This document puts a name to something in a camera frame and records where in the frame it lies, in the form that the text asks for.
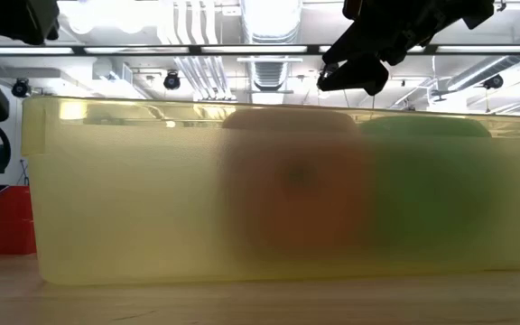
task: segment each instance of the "translucent yellow bin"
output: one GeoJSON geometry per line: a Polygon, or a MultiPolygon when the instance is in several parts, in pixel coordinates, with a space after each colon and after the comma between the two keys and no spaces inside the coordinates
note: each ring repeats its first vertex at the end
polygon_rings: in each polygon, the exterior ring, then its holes
{"type": "Polygon", "coordinates": [[[520,117],[34,97],[23,154],[52,283],[520,269],[520,117]]]}

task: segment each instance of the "red container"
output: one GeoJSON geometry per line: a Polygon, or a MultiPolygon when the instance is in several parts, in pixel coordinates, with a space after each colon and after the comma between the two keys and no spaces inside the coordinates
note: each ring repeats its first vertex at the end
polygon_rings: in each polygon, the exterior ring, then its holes
{"type": "Polygon", "coordinates": [[[35,252],[29,187],[7,187],[0,192],[0,255],[29,255],[35,252]]]}

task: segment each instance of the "wooden table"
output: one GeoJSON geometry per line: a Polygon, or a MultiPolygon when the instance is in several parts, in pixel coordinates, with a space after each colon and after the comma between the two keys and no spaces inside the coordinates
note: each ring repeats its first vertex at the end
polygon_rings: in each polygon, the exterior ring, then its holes
{"type": "Polygon", "coordinates": [[[0,257],[0,325],[520,324],[520,273],[65,287],[0,257]]]}

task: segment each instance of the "ceiling duct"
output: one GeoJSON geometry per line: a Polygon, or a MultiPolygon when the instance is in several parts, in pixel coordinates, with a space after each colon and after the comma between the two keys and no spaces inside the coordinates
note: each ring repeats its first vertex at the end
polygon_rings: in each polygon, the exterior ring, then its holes
{"type": "MultiPolygon", "coordinates": [[[[298,41],[302,0],[240,0],[242,26],[249,44],[295,44],[298,41]]],[[[259,90],[278,90],[290,63],[252,62],[250,72],[259,90]]]]}
{"type": "Polygon", "coordinates": [[[520,55],[510,55],[501,58],[490,57],[477,65],[461,72],[458,76],[452,78],[448,84],[448,91],[461,91],[471,86],[477,85],[487,79],[490,79],[500,72],[507,70],[520,63],[520,55]]]}

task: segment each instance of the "security camera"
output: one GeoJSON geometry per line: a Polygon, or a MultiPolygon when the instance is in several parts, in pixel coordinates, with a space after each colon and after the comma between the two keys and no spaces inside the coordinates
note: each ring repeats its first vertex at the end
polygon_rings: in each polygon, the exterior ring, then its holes
{"type": "Polygon", "coordinates": [[[505,83],[505,81],[503,80],[503,77],[496,75],[495,77],[485,81],[485,83],[483,83],[483,87],[486,90],[499,89],[499,88],[503,87],[504,83],[505,83]]]}
{"type": "Polygon", "coordinates": [[[11,93],[17,98],[27,98],[32,94],[32,88],[29,86],[27,78],[18,78],[11,89],[11,93]]]}
{"type": "Polygon", "coordinates": [[[178,71],[168,71],[168,77],[163,81],[163,86],[168,90],[176,90],[180,87],[180,78],[178,77],[178,71]]]}

